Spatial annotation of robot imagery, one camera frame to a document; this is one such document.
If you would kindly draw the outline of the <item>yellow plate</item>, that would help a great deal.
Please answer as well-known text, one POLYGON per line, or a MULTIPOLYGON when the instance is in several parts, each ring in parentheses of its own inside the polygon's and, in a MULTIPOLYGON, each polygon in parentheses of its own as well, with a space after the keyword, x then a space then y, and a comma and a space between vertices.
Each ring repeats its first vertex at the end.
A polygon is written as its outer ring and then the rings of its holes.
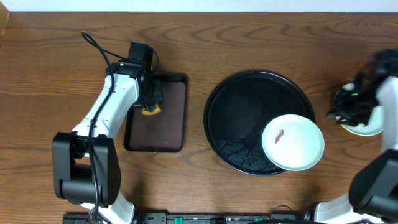
POLYGON ((352 131, 351 129, 347 128, 345 125, 340 124, 340 123, 338 122, 339 119, 340 119, 340 117, 339 117, 339 116, 336 116, 337 124, 339 124, 340 126, 342 126, 343 129, 345 129, 345 130, 348 131, 349 133, 355 134, 355 135, 357 135, 357 136, 364 136, 364 137, 373 136, 373 134, 361 134, 361 133, 358 133, 358 132, 356 132, 356 131, 352 131))

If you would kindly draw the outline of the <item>pale green plate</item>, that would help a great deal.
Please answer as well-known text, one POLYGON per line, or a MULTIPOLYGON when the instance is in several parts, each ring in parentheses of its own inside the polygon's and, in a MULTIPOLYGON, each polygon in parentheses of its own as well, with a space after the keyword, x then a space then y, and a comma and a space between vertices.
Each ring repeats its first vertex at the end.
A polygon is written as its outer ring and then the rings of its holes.
POLYGON ((364 99, 360 103, 361 109, 364 110, 365 115, 368 117, 366 123, 359 123, 357 126, 350 126, 343 124, 352 131, 356 131, 361 134, 373 134, 377 135, 384 130, 383 126, 383 108, 377 102, 377 99, 370 97, 364 99))

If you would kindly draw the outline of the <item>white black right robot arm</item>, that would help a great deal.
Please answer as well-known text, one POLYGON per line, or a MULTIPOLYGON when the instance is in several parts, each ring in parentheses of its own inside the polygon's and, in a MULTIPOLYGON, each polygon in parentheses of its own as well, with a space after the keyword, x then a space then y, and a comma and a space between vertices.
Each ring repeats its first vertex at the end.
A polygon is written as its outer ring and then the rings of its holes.
POLYGON ((376 98, 383 108, 380 156, 355 175, 347 194, 316 205, 312 221, 397 223, 397 75, 381 83, 376 98))

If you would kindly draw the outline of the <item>mint plate with red stain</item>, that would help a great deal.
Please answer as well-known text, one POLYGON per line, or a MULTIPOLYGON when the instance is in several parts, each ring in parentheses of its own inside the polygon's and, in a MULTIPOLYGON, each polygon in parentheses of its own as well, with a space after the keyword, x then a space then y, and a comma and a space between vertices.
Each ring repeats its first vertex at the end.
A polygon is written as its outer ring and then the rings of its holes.
POLYGON ((319 127, 308 118, 287 114, 274 118, 263 130, 264 154, 281 169, 303 171, 313 167, 325 149, 319 127))

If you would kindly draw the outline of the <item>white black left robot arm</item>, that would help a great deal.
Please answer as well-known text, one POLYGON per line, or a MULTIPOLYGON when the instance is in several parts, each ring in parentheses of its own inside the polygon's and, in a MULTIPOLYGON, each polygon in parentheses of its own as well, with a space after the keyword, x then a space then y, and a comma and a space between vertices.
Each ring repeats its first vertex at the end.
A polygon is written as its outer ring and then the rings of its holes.
POLYGON ((104 86, 83 120, 52 141, 55 195, 89 210, 90 219, 132 223, 135 208, 121 193, 114 141, 130 107, 149 105, 152 65, 120 60, 106 69, 104 86))

